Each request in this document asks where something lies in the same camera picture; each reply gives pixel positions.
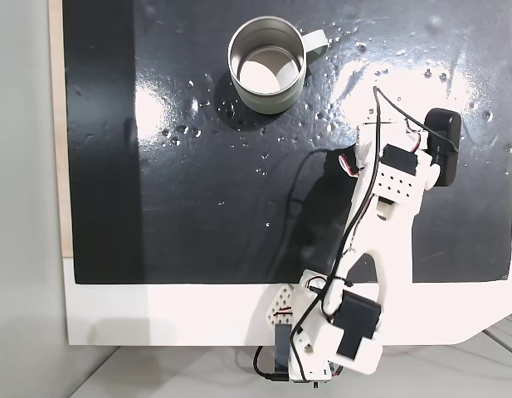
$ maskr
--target wall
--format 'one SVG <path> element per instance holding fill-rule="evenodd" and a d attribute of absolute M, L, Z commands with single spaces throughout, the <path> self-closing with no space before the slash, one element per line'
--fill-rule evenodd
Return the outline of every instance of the wall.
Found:
<path fill-rule="evenodd" d="M 0 0 L 0 398 L 68 397 L 113 351 L 68 347 L 46 0 Z"/>

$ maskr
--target wooden edge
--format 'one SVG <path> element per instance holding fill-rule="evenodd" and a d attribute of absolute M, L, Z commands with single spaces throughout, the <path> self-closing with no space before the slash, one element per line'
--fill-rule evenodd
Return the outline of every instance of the wooden edge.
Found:
<path fill-rule="evenodd" d="M 64 27 L 62 0 L 49 2 L 49 39 L 51 49 L 51 85 L 55 131 L 56 181 L 62 257 L 73 257 L 71 229 L 70 176 L 67 154 L 66 78 L 64 62 Z"/>

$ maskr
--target white floor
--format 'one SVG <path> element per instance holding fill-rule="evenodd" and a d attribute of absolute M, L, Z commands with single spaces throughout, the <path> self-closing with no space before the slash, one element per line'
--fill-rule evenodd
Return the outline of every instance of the white floor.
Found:
<path fill-rule="evenodd" d="M 490 329 L 512 346 L 512 317 Z M 308 394 L 343 398 L 512 398 L 512 354 L 479 333 L 456 346 L 388 347 L 372 376 L 343 373 L 317 391 L 255 376 L 254 347 L 122 347 L 72 398 L 243 396 Z M 271 371 L 271 351 L 261 367 Z"/>

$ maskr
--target black surface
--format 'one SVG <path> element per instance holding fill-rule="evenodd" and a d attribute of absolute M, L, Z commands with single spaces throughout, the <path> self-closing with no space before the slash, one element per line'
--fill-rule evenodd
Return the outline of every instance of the black surface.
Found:
<path fill-rule="evenodd" d="M 247 109 L 227 74 L 231 36 L 260 15 L 333 41 L 275 117 Z M 327 272 L 354 181 L 336 152 L 313 153 L 290 189 L 308 153 L 354 142 L 373 84 L 419 119 L 442 107 L 465 122 L 455 183 L 427 192 L 415 221 L 414 281 L 507 277 L 511 2 L 65 0 L 64 31 L 77 283 Z M 374 278 L 371 264 L 351 275 Z"/>

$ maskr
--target robotic arm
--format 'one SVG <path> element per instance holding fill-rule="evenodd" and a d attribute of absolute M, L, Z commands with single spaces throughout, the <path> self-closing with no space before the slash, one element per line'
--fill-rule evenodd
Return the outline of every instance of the robotic arm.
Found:
<path fill-rule="evenodd" d="M 455 176 L 460 115 L 433 109 L 424 125 L 377 87 L 373 90 L 377 123 L 358 129 L 355 162 L 359 172 L 353 174 L 349 160 L 340 159 L 344 171 L 358 181 L 331 274 L 326 277 L 306 270 L 290 294 L 291 316 L 283 323 L 272 322 L 276 351 L 287 352 L 282 367 L 292 381 L 329 381 L 335 366 L 365 374 L 376 370 L 383 351 L 383 317 L 390 316 L 394 295 L 401 297 L 412 283 L 412 223 L 423 193 L 435 185 L 450 185 Z M 381 124 L 378 93 L 403 114 L 406 125 Z M 408 120 L 422 129 L 411 130 Z M 348 281 L 349 271 L 364 254 L 375 263 L 377 301 L 358 294 Z M 273 308 L 272 315 L 281 317 L 274 309 L 278 308 Z M 286 333 L 289 339 L 278 338 L 278 333 Z M 276 357 L 279 361 L 284 362 L 285 355 Z"/>

